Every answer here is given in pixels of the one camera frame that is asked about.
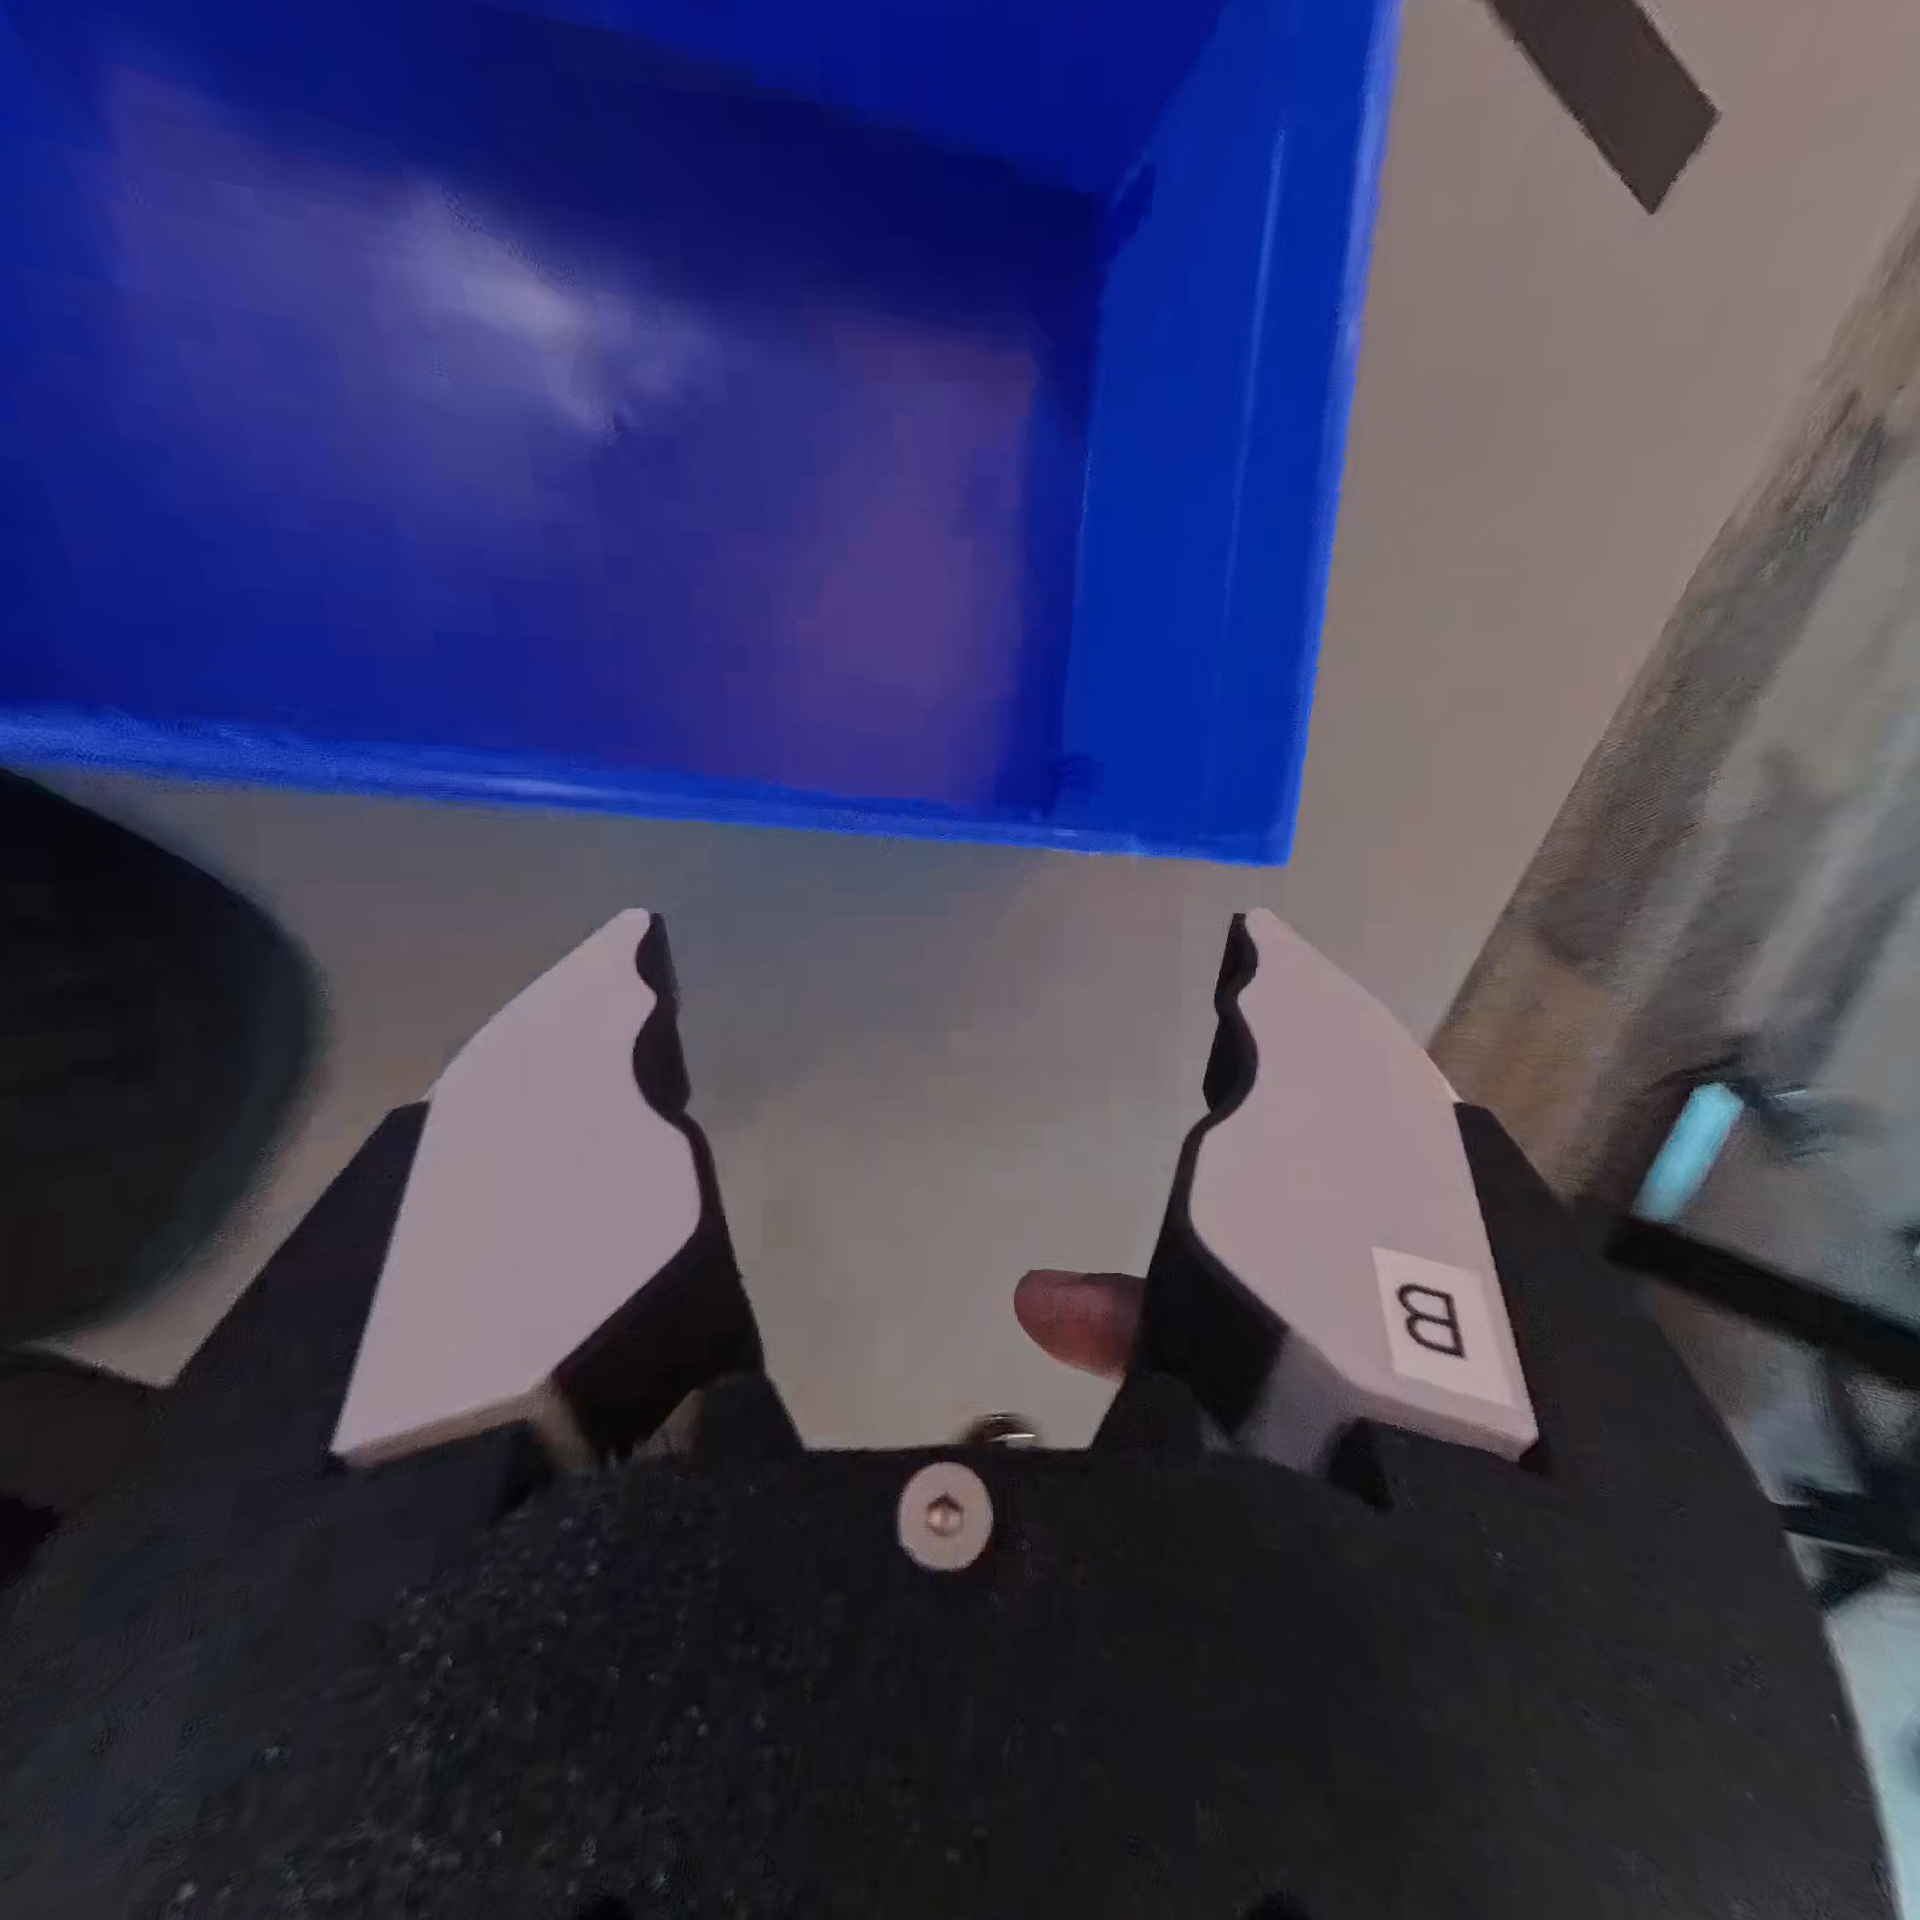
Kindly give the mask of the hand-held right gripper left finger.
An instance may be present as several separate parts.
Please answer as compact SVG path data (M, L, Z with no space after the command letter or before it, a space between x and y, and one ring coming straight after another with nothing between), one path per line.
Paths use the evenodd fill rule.
M330 1449L374 1469L519 1430L596 1469L752 1370L665 925L617 911L428 1090Z

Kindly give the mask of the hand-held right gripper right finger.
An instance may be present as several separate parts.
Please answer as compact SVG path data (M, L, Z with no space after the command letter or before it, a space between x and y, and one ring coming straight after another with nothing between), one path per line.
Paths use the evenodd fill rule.
M1543 1430L1451 1080L1274 911L1229 929L1212 1008L1137 1372L1299 1474L1361 1423L1523 1461Z

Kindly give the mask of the blue plastic bin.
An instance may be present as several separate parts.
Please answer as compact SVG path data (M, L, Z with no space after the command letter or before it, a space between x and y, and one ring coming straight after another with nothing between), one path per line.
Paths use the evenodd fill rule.
M5 761L1280 866L1393 3L5 3Z

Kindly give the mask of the dark rectangular object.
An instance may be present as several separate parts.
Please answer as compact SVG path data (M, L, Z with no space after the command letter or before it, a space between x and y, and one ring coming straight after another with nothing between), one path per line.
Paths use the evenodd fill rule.
M1663 1227L1682 1222L1737 1137L1744 1113L1747 1100L1737 1078L1696 1080L1653 1151L1634 1192L1630 1219Z

